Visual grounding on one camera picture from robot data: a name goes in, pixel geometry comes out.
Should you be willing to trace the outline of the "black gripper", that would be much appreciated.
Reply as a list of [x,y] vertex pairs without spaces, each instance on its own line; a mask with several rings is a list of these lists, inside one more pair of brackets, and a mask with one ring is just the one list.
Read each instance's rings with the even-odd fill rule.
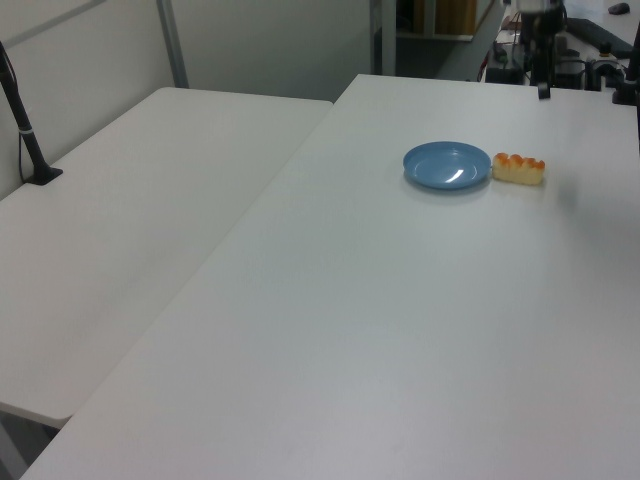
[[555,36],[564,29],[565,18],[564,8],[521,13],[521,43],[530,52],[529,82],[531,85],[538,85],[540,100],[551,97],[554,62],[549,49],[552,48]]

